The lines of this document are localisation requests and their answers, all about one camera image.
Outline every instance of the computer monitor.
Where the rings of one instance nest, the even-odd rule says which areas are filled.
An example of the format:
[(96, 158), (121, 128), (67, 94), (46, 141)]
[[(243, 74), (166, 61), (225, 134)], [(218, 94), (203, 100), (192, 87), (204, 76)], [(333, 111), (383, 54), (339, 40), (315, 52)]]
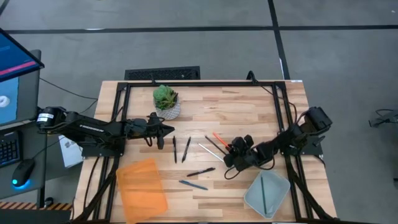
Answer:
[(44, 64), (0, 28), (0, 82), (44, 68)]

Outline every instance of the black metal frame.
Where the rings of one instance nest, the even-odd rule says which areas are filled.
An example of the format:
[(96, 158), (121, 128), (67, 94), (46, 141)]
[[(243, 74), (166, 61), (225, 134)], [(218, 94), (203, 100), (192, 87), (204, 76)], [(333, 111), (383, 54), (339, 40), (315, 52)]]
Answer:
[[(173, 87), (173, 86), (269, 86), (272, 89), (272, 94), (274, 97), (274, 104), (275, 104), (275, 110), (276, 110), (277, 120), (278, 120), (278, 124), (279, 124), (279, 130), (284, 131), (285, 130), (284, 122), (283, 122), (282, 112), (280, 109), (277, 89), (280, 89), (282, 91), (282, 99), (284, 99), (285, 112), (287, 114), (287, 119), (288, 119), (289, 125), (291, 125), (293, 123), (290, 106), (288, 104), (285, 81), (259, 82), (255, 79), (254, 74), (250, 74), (250, 73), (249, 73), (247, 79), (251, 80), (251, 82), (250, 81), (240, 81), (240, 82), (195, 82), (195, 81), (193, 81), (193, 82), (192, 81), (189, 81), (189, 82), (165, 82), (165, 81), (155, 82), (155, 81), (152, 81), (152, 82), (144, 82), (144, 83), (121, 82), (121, 83), (118, 83), (115, 101), (114, 101), (112, 118), (114, 118), (116, 116), (116, 113), (118, 111), (121, 90), (125, 90), (126, 94), (124, 96), (124, 103), (123, 103), (121, 119), (122, 120), (127, 119), (127, 109), (128, 109), (129, 99), (130, 99), (131, 88), (133, 88), (133, 87), (151, 87), (151, 86), (159, 86), (159, 85), (168, 85), (171, 87)], [(293, 167), (292, 167), (292, 161), (290, 159), (290, 156), (284, 155), (284, 157), (285, 157), (285, 163), (286, 163), (289, 182), (291, 185), (290, 191), (292, 194), (295, 219), (299, 220), (302, 217), (301, 217), (301, 213), (300, 213), (299, 200), (297, 197), (297, 191), (296, 191), (295, 182), (294, 182), (294, 172), (295, 171), (292, 169)], [(303, 170), (301, 158), (300, 158), (300, 156), (296, 156), (295, 158), (296, 158), (297, 169), (298, 169), (298, 173), (299, 173), (299, 179), (304, 184), (305, 188), (307, 188), (307, 185), (305, 183), (305, 176), (304, 176), (304, 170)], [(105, 157), (104, 161), (103, 161), (103, 166), (101, 169), (101, 174), (100, 174), (100, 182), (99, 182), (99, 188), (98, 188), (99, 190), (105, 182), (105, 177), (106, 177), (106, 173), (108, 170), (108, 164), (109, 164), (109, 158)], [(117, 167), (118, 165), (119, 165), (119, 157), (115, 157), (113, 168)], [(105, 220), (110, 220), (110, 217), (111, 217), (115, 186), (116, 186), (116, 179), (112, 180), (110, 187), (109, 187), (109, 195), (108, 195), (108, 199), (106, 202)], [(99, 201), (96, 206), (94, 216), (93, 216), (94, 220), (98, 220), (98, 218), (99, 218), (98, 216), (99, 216), (100, 206), (101, 206), (100, 203), (101, 203), (101, 201)], [(307, 211), (307, 217), (312, 219), (313, 218), (312, 209), (311, 209), (310, 205), (308, 204), (307, 199), (305, 199), (305, 208)]]

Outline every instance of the wooden table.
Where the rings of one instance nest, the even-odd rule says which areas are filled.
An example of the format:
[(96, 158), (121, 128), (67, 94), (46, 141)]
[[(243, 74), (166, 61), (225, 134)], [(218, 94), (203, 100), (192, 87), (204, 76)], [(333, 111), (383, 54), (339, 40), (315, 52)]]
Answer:
[[(118, 82), (103, 82), (96, 107), (95, 118), (104, 121), (111, 119), (114, 97)], [(308, 109), (307, 97), (302, 82), (286, 81), (289, 101), (297, 106), (298, 114)], [(152, 92), (155, 87), (134, 87), (131, 89), (127, 118), (145, 118), (155, 111), (152, 104)], [(295, 221), (290, 192), (274, 215), (273, 220), (266, 220), (244, 203), (243, 195), (259, 173), (257, 168), (249, 168), (233, 180), (224, 179), (226, 166), (223, 162), (204, 151), (197, 143), (222, 157), (222, 153), (211, 145), (204, 135), (219, 143), (212, 132), (218, 133), (225, 141), (231, 142), (237, 136), (250, 134), (254, 143), (268, 141), (276, 137), (279, 131), (273, 97), (258, 86), (214, 86), (214, 87), (173, 87), (179, 93), (181, 113), (165, 124), (175, 127), (175, 131), (166, 136), (163, 150), (156, 145), (148, 147), (143, 139), (128, 141), (125, 154), (120, 159), (119, 167), (133, 162), (154, 158), (159, 168), (163, 187), (167, 196), (169, 210), (148, 222), (291, 222)], [(119, 107), (123, 104), (124, 93)], [(177, 164), (174, 163), (172, 138), (177, 138)], [(181, 158), (189, 136), (192, 141), (187, 160), (182, 164)], [(287, 178), (284, 158), (275, 156), (274, 171)], [(330, 193), (328, 179), (323, 164), (313, 156), (302, 156), (303, 167), (309, 191), (318, 203), (331, 216), (336, 216)], [(75, 214), (83, 209), (83, 200), (90, 171), (95, 158), (86, 159), (83, 163), (75, 197)], [(88, 202), (94, 196), (100, 179), (102, 158), (99, 160), (91, 181)], [(197, 170), (215, 167), (216, 170), (206, 174), (186, 177)], [(178, 180), (205, 186), (209, 190), (200, 190), (183, 185)], [(100, 218), (104, 217), (106, 192), (101, 204)], [(302, 194), (298, 190), (302, 216), (305, 216)], [(125, 222), (121, 196), (116, 187), (111, 222)]]

